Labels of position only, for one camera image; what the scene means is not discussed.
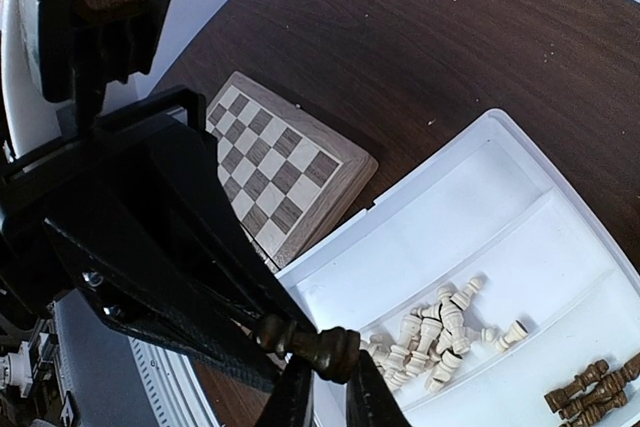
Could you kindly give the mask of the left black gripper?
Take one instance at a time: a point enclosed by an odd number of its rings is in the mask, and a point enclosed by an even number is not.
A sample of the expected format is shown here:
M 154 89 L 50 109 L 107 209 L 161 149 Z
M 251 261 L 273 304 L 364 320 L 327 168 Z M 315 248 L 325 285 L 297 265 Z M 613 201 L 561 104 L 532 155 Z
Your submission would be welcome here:
M 76 286 L 107 327 L 271 392 L 232 321 L 316 328 L 251 246 L 216 174 L 205 99 L 175 88 L 1 171 L 1 310 L 25 324 Z

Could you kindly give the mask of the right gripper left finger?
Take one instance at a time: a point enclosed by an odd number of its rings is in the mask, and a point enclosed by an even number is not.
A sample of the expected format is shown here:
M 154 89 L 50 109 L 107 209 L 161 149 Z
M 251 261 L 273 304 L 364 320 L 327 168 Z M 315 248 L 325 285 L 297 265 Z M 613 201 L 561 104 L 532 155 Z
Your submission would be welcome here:
M 293 355 L 254 426 L 312 425 L 313 371 L 307 360 Z

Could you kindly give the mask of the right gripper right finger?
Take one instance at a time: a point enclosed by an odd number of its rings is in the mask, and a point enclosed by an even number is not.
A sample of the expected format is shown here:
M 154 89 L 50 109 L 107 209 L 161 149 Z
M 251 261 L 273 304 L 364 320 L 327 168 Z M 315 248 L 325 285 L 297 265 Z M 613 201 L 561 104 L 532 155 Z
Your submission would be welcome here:
M 367 351 L 347 383 L 346 425 L 348 427 L 410 427 Z

